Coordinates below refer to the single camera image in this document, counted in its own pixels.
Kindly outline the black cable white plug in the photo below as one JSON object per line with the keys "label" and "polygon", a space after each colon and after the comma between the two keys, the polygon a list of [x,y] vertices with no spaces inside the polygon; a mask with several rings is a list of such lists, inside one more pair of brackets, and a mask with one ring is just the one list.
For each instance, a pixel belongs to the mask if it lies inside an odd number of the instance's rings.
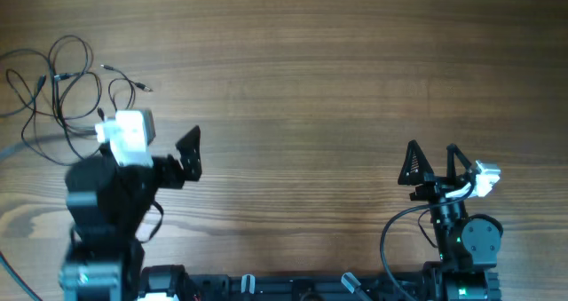
{"label": "black cable white plug", "polygon": [[[58,73],[56,71],[56,59],[59,53],[59,50],[65,45],[69,44],[72,41],[77,41],[83,47],[84,53],[84,65],[83,68],[79,72],[75,73]],[[47,65],[48,70],[48,77],[51,83],[51,112],[49,114],[46,113],[39,113],[32,105],[36,104],[36,99],[41,93],[41,90],[44,86],[46,81],[46,77],[42,76],[38,81],[38,85],[34,92],[29,91],[30,98],[29,100],[24,100],[17,90],[15,93],[19,96],[20,101],[22,102],[22,107],[18,110],[14,110],[10,113],[1,114],[2,117],[8,117],[12,115],[16,115],[17,113],[23,111],[24,109],[28,108],[32,110],[31,118],[34,118],[36,114],[42,114],[49,117],[53,117],[56,123],[63,129],[66,135],[72,134],[76,136],[92,136],[96,134],[94,127],[87,127],[87,126],[74,126],[70,125],[70,121],[82,119],[96,110],[99,109],[99,103],[102,98],[102,83],[100,81],[99,76],[91,71],[91,66],[93,65],[94,60],[94,53],[91,46],[85,42],[81,37],[76,35],[65,35],[60,37],[50,48],[47,54],[43,54],[40,51],[29,49],[29,48],[21,48],[16,49],[13,51],[8,51],[1,55],[1,59],[9,59],[15,58],[23,55],[36,55],[39,56]],[[71,91],[71,89],[76,85],[76,83],[81,80],[86,75],[91,75],[95,80],[95,84],[97,87],[97,98],[94,103],[94,106],[88,110],[83,115],[78,116],[64,116],[63,114],[63,105],[64,101]]]}

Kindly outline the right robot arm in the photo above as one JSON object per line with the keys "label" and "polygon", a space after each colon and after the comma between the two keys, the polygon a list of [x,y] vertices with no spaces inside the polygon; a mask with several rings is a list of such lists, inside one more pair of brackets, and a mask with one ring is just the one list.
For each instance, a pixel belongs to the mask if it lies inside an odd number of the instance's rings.
{"label": "right robot arm", "polygon": [[498,274],[491,270],[497,266],[502,224],[486,214],[470,215],[465,201],[489,195],[501,169],[471,162],[454,144],[446,151],[446,174],[438,176],[418,143],[408,143],[398,183],[414,187],[412,201],[426,203],[439,260],[424,264],[414,288],[406,282],[399,288],[413,300],[500,300]]}

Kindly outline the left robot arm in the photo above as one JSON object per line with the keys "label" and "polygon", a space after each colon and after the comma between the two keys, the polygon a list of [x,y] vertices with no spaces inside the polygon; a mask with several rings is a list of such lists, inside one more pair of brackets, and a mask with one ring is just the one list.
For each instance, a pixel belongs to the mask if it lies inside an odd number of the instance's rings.
{"label": "left robot arm", "polygon": [[201,169],[201,129],[181,138],[181,154],[152,157],[148,166],[117,163],[108,143],[98,155],[70,167],[65,178],[67,209],[74,224],[59,272],[66,300],[147,300],[193,298],[200,294],[181,265],[144,268],[136,232],[161,188],[180,189],[196,182]]}

